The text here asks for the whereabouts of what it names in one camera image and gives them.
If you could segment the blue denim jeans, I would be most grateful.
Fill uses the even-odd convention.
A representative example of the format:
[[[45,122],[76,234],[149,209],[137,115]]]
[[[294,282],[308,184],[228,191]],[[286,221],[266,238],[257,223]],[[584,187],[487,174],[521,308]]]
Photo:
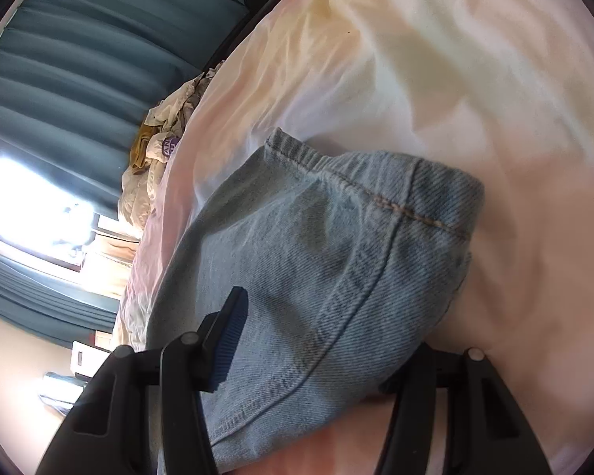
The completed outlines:
[[[165,272],[147,345],[247,291],[227,378],[202,398],[220,471],[377,392],[463,284],[483,201],[460,169],[387,151],[327,157],[282,131],[214,191]]]

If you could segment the white backed chair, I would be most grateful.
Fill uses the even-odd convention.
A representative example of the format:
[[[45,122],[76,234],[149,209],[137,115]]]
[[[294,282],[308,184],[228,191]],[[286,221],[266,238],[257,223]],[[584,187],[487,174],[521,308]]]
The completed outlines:
[[[105,363],[110,352],[87,345],[78,341],[72,342],[72,354],[70,354],[70,370],[76,378],[90,380]]]

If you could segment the beige hanging garment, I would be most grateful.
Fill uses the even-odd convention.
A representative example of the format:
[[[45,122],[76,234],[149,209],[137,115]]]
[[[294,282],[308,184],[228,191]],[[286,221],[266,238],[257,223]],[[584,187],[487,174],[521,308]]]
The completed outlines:
[[[80,277],[95,294],[120,300],[128,285],[138,243],[95,239],[86,247]]]

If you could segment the window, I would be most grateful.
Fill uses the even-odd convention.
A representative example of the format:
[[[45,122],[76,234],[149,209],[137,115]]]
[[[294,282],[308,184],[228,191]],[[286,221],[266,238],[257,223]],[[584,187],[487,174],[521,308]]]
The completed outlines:
[[[80,271],[98,214],[72,193],[0,156],[0,240],[41,260]]]

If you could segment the mustard yellow garment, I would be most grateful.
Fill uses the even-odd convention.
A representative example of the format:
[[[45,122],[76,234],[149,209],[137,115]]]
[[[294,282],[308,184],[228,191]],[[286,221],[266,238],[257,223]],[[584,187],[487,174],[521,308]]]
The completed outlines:
[[[128,167],[132,174],[138,175],[144,172],[151,159],[161,157],[162,147],[158,145],[157,137],[161,131],[161,127],[154,127],[154,125],[142,124],[139,127],[128,155]]]

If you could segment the pile of beige bedding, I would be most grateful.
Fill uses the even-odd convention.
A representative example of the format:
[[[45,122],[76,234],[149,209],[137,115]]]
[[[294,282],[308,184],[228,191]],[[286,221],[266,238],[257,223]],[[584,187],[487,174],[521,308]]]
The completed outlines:
[[[152,213],[165,168],[224,61],[183,83],[148,110],[128,153],[128,168],[122,175],[118,219],[129,227],[125,241],[138,243]]]

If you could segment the right teal curtain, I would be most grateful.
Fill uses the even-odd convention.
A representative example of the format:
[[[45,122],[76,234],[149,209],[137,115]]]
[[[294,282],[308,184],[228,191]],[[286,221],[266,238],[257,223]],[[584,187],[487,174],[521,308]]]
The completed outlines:
[[[244,0],[23,0],[0,37],[0,154],[114,216],[148,110],[246,13]]]

